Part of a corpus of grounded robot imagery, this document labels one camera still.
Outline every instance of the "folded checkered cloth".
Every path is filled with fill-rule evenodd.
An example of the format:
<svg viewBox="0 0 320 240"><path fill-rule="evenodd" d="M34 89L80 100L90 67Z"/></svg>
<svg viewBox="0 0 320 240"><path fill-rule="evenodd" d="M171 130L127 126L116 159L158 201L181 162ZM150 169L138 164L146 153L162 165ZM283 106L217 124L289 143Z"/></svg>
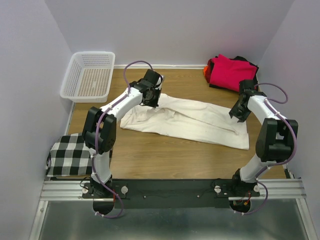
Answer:
<svg viewBox="0 0 320 240"><path fill-rule="evenodd" d="M92 173L89 148L81 133L62 136L50 150L48 177L83 176Z"/></svg>

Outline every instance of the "white laundry basket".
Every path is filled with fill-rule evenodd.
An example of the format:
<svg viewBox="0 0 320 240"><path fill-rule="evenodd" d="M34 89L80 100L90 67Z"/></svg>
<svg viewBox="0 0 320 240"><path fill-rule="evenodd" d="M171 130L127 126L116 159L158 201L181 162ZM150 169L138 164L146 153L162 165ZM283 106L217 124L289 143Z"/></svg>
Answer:
<svg viewBox="0 0 320 240"><path fill-rule="evenodd" d="M75 103L107 101L115 54L109 51L80 51L72 55L60 96Z"/></svg>

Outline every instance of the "wooden floor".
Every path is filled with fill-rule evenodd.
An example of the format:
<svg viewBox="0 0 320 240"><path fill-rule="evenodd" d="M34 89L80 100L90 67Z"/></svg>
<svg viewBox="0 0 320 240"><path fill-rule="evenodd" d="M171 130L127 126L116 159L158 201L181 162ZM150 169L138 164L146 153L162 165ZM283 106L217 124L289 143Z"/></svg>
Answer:
<svg viewBox="0 0 320 240"><path fill-rule="evenodd" d="M210 88L201 69L157 69L165 76L162 92L182 99L197 100L231 108L238 94L229 90ZM127 78L137 81L145 69L129 69ZM118 97L126 88L123 70L113 72L108 102ZM83 130L87 112L92 106L105 103L77 103L69 133ZM117 128L111 162L114 178L152 179L209 179L231 178L255 154L255 144L261 125L251 114L247 119L250 149L240 150L222 145L189 141ZM265 178L285 178L282 166L272 168Z"/></svg>

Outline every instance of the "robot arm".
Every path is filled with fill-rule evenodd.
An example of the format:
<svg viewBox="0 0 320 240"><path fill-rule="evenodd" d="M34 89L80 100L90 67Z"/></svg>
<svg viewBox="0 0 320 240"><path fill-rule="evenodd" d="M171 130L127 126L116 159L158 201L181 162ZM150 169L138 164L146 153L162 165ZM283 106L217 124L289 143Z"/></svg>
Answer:
<svg viewBox="0 0 320 240"><path fill-rule="evenodd" d="M95 169L103 183L109 181L112 176L110 150L116 141L117 122L137 105L157 107L163 81L163 76L148 69L142 79L130 83L130 91L127 88L124 93L109 104L101 108L92 107L88 111L82 136L85 145L90 148L92 153L96 151L95 138L98 120L107 111L102 119L103 127L99 129L98 154L95 156ZM94 173L91 174L91 178L99 183Z"/></svg>
<svg viewBox="0 0 320 240"><path fill-rule="evenodd" d="M239 122L244 122L251 112L262 124L256 145L256 154L249 163L238 170L233 178L245 183L255 183L257 177L261 177L272 166L287 160L294 148L293 137L286 124L278 117L281 115L269 102L265 102L267 96L256 91L253 81L244 80L240 83L239 100L229 112L231 118L235 116ZM295 120L287 120L292 127L295 136L298 132L298 123Z"/></svg>

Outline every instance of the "white cloth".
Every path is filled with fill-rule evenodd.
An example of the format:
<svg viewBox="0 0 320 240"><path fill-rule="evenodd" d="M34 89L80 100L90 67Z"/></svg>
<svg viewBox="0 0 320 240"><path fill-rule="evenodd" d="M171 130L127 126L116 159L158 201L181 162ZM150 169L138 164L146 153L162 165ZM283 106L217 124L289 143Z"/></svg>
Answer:
<svg viewBox="0 0 320 240"><path fill-rule="evenodd" d="M230 108L161 94L159 107L135 106L121 120L123 129L249 149L245 122L229 116Z"/></svg>

